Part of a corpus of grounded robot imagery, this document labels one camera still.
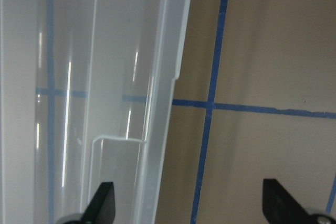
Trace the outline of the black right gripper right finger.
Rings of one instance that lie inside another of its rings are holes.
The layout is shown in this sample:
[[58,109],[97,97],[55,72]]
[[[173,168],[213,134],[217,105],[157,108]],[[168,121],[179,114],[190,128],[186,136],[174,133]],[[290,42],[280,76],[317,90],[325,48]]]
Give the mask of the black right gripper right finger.
[[262,182],[262,211],[268,223],[311,223],[310,215],[276,179]]

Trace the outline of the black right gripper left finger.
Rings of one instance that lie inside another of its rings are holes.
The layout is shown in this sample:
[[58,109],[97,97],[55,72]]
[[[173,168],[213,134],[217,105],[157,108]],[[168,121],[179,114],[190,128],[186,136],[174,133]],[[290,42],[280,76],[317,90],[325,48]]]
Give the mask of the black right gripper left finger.
[[80,218],[80,223],[114,223],[116,216],[113,182],[99,185],[88,207]]

